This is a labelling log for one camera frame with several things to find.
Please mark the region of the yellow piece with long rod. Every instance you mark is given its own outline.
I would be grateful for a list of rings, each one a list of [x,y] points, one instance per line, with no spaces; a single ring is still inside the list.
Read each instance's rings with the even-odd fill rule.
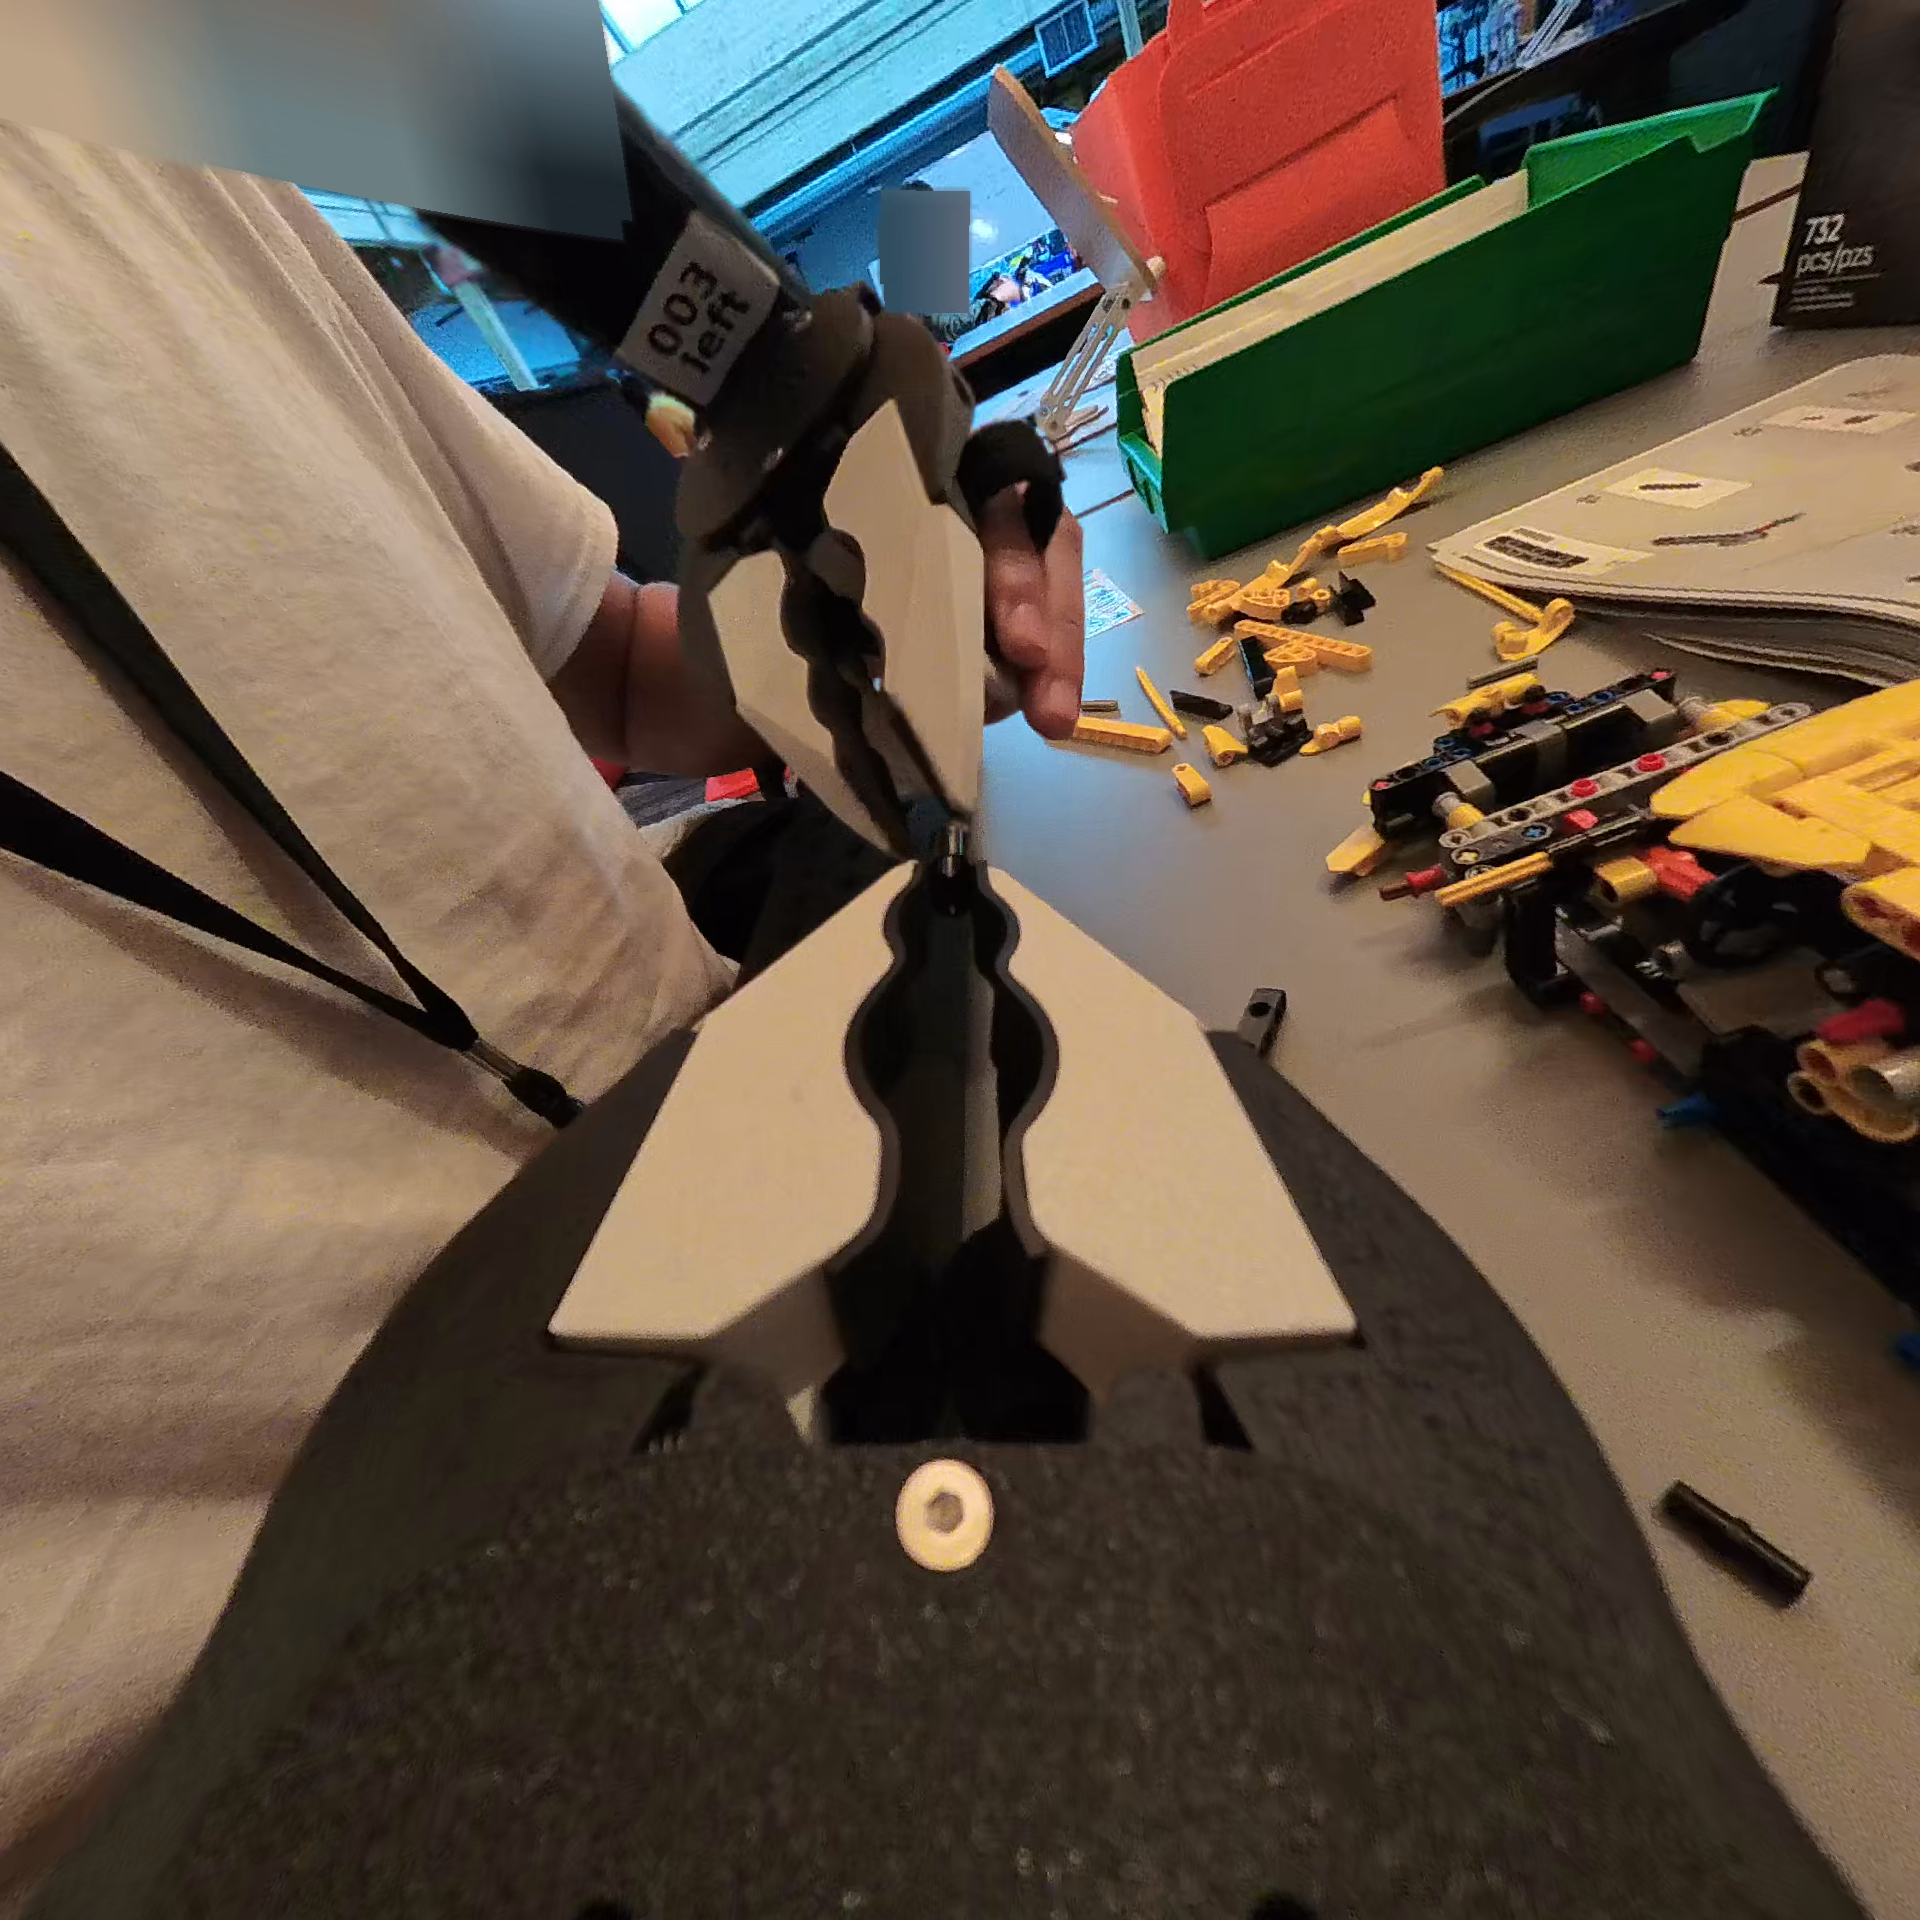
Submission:
[[[1495,625],[1495,658],[1501,664],[1537,658],[1556,646],[1578,618],[1575,607],[1565,598],[1553,598],[1543,603],[1533,603],[1522,595],[1461,568],[1441,560],[1433,560],[1431,565],[1451,585],[1476,595],[1482,602],[1505,614],[1505,621]]]

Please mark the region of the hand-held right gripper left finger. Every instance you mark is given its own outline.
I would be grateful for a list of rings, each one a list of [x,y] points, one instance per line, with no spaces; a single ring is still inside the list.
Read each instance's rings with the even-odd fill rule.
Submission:
[[[883,1134],[848,1035],[889,976],[908,862],[693,1033],[549,1336],[571,1354],[727,1368],[785,1402],[845,1357],[827,1274],[880,1213]]]

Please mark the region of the black axle pin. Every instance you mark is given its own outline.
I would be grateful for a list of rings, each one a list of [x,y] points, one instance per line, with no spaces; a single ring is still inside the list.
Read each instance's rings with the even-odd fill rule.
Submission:
[[[1769,1541],[1748,1521],[1677,1480],[1660,1498],[1663,1521],[1716,1566],[1743,1581],[1767,1603],[1789,1609],[1811,1584],[1811,1569]]]

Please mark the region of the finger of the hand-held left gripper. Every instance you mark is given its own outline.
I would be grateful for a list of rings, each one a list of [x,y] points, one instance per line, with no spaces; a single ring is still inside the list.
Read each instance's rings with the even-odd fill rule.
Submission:
[[[880,851],[908,851],[908,825],[891,774],[866,734],[861,693],[833,664],[810,618],[804,591],[785,559],[739,560],[709,592],[712,625],[733,706],[803,790]]]
[[[824,517],[857,559],[861,734],[900,801],[969,821],[987,696],[983,559],[952,501],[929,494],[899,403],[848,440]]]

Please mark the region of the person's left forearm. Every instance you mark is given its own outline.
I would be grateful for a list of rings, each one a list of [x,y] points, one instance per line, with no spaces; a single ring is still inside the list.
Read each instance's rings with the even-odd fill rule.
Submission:
[[[546,689],[597,762],[655,778],[732,778],[770,750],[682,648],[680,592],[615,570]]]

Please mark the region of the toy car box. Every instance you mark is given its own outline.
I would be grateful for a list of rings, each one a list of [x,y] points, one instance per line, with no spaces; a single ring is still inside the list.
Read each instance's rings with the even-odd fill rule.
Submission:
[[[1919,5],[1836,8],[1778,329],[1919,322]]]

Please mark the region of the document holder stand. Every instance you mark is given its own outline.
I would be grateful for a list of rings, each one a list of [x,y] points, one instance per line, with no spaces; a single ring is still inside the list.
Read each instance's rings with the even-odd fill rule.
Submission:
[[[1113,360],[1136,307],[1160,291],[1163,261],[1138,253],[1120,226],[1115,202],[1092,185],[1072,157],[1072,145],[1050,126],[1007,64],[992,72],[987,121],[1004,159],[1044,206],[1069,253],[1099,288],[1089,322],[1057,366],[1032,416],[1057,450],[1068,450],[1099,422],[1099,408],[1090,398],[1092,386]]]

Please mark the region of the green storage bin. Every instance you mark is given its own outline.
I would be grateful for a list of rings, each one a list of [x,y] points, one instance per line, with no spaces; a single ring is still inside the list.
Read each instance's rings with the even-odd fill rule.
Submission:
[[[1540,143],[1119,366],[1119,454],[1216,560],[1697,357],[1771,89]]]

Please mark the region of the pile of loose building pieces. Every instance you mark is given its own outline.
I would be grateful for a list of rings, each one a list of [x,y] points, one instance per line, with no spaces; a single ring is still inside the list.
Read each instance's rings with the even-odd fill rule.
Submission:
[[[1197,758],[1175,760],[1169,775],[1185,806],[1201,810],[1213,798],[1211,771],[1245,762],[1282,766],[1356,741],[1356,717],[1309,720],[1308,687],[1320,677],[1372,673],[1373,650],[1351,635],[1376,608],[1365,571],[1404,554],[1407,517],[1444,480],[1444,466],[1427,466],[1363,511],[1320,526],[1289,559],[1266,562],[1259,574],[1207,579],[1189,591],[1187,615],[1203,638],[1191,673],[1203,682],[1240,673],[1237,703],[1162,687],[1138,669],[1136,687],[1151,717],[1130,718],[1113,703],[1087,703],[1069,743],[1143,760],[1195,749]]]

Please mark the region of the partly built yellow toy car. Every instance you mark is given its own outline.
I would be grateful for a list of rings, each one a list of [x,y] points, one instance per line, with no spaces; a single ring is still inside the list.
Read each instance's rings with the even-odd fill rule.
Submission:
[[[1828,710],[1484,680],[1365,790],[1337,885],[1583,1003],[1915,1320],[1919,687]]]

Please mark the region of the person's left hand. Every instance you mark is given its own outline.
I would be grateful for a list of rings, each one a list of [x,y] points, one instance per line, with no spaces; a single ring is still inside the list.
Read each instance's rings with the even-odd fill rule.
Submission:
[[[1027,526],[1032,488],[1009,488],[978,520],[983,607],[1007,691],[991,718],[1023,717],[1047,741],[1068,741],[1087,677],[1087,542],[1063,512],[1047,547]]]

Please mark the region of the open instruction booklet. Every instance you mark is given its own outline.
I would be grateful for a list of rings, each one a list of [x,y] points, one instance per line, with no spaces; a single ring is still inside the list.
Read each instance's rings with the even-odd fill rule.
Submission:
[[[1872,355],[1431,547],[1700,657],[1919,677],[1919,360]]]

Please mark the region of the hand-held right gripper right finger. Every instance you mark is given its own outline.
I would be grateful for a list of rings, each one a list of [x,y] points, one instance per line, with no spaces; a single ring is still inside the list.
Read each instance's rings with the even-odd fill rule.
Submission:
[[[1009,872],[1001,976],[1042,1030],[1007,1141],[1041,1345],[1083,1389],[1346,1347],[1337,1286],[1210,1032]]]

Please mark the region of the red storage bin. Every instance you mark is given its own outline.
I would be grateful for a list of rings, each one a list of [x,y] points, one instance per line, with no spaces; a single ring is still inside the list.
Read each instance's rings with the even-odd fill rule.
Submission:
[[[1433,2],[1170,2],[1072,154],[1143,256],[1136,345],[1448,185]]]

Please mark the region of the grey desk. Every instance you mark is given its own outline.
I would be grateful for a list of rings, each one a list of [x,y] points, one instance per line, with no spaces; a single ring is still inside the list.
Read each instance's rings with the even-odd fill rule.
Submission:
[[[1919,1898],[1915,1373],[1903,1307],[1706,1128],[1665,1128],[1595,1017],[1539,1015],[1418,904],[1331,888],[1363,790],[1492,662],[1495,610],[1425,545],[1676,440],[1908,328],[1778,335],[1802,154],[1748,167],[1697,361],[1455,465],[1370,570],[1373,670],[1332,689],[1363,741],[1213,778],[987,743],[992,861],[1211,1025],[1288,993],[1277,1065],[1476,1262],[1610,1454],[1699,1661],[1874,1917]],[[1687,1482],[1811,1569],[1777,1608],[1660,1517]]]

